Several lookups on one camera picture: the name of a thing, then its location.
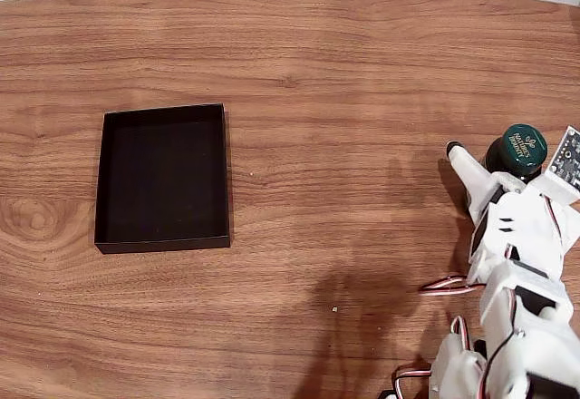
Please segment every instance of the black tray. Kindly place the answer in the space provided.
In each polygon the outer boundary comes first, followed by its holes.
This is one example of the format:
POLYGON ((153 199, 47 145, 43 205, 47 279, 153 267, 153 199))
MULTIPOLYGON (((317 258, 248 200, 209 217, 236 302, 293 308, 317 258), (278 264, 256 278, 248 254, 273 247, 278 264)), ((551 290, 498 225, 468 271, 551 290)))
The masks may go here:
POLYGON ((104 254, 229 247, 224 106, 105 114, 98 183, 104 254))

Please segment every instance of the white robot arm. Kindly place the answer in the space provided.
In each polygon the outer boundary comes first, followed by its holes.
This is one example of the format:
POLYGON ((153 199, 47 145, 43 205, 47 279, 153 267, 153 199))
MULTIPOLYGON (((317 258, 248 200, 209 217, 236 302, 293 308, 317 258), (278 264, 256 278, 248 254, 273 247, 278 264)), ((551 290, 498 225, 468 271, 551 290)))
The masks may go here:
MULTIPOLYGON (((489 173, 458 142, 447 152, 475 224, 467 285, 485 286, 486 349, 473 350, 452 326, 431 366, 429 398, 580 399, 580 340, 560 280, 580 237, 570 207, 580 199, 580 133, 569 127, 547 171, 528 184, 489 173)), ((395 386, 386 397, 399 398, 395 386)))

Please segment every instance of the cable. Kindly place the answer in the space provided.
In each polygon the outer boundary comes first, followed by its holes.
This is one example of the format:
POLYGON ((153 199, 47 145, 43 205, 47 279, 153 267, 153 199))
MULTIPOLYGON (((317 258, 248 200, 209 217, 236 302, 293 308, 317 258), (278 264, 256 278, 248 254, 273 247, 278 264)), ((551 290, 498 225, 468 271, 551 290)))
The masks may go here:
POLYGON ((506 245, 506 250, 504 251, 504 257, 509 259, 511 257, 511 250, 514 248, 513 245, 511 245, 510 243, 508 243, 506 245))
POLYGON ((393 382, 395 387, 395 395, 397 399, 404 399, 401 391, 401 379, 404 378, 429 378, 431 376, 431 370, 408 370, 402 374, 395 377, 393 382))
POLYGON ((463 316, 456 316, 451 322, 451 332, 461 336, 461 344, 466 351, 471 350, 471 343, 469 341, 468 325, 463 316))
POLYGON ((467 279, 468 278, 465 275, 451 275, 422 286, 419 289, 419 294, 432 297, 442 295, 461 295, 485 287, 485 284, 482 283, 467 284, 467 279))
POLYGON ((560 229, 560 225, 558 224, 558 221, 556 219, 556 214, 554 213, 554 209, 552 208, 552 200, 547 197, 546 195, 543 195, 544 200, 546 200, 546 205, 547 205, 547 209, 550 212, 550 216, 552 217, 552 220, 554 221, 554 226, 556 227, 556 231, 558 232, 558 237, 560 237, 560 244, 563 244, 562 242, 562 230, 560 229))
POLYGON ((498 346, 496 351, 489 358, 488 363, 486 364, 485 372, 483 373, 483 376, 481 376, 481 382, 479 383, 477 399, 485 399, 486 386, 487 386, 487 382, 488 382, 488 376, 489 376, 489 370, 490 370, 491 364, 496 359, 496 356, 498 356, 499 352, 509 343, 509 340, 511 340, 511 338, 516 334, 516 327, 514 325, 516 322, 516 308, 517 308, 516 292, 514 290, 511 290, 510 295, 511 295, 511 298, 510 298, 510 300, 511 300, 511 307, 510 307, 511 333, 509 333, 509 335, 506 337, 506 339, 503 342, 501 342, 501 344, 498 346))

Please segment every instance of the bottle cap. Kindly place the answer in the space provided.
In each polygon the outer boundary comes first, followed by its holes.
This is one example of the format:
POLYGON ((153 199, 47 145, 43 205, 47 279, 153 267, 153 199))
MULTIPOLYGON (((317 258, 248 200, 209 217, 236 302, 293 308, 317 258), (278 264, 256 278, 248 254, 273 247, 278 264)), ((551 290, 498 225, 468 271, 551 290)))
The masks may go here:
POLYGON ((514 124, 501 138, 499 157, 512 175, 524 177, 536 172, 546 160, 546 140, 531 125, 514 124))

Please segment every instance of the wood grain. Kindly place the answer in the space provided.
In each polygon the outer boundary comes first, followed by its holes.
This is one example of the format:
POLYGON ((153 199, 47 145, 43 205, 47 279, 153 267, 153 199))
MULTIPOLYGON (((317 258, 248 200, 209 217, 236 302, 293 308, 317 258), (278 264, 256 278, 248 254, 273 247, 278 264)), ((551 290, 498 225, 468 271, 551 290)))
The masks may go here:
POLYGON ((477 295, 416 295, 467 267, 446 141, 529 122, 554 147, 579 35, 531 0, 0 3, 0 395, 376 397, 477 324, 477 295), (103 256, 103 114, 202 102, 228 111, 233 247, 103 256))

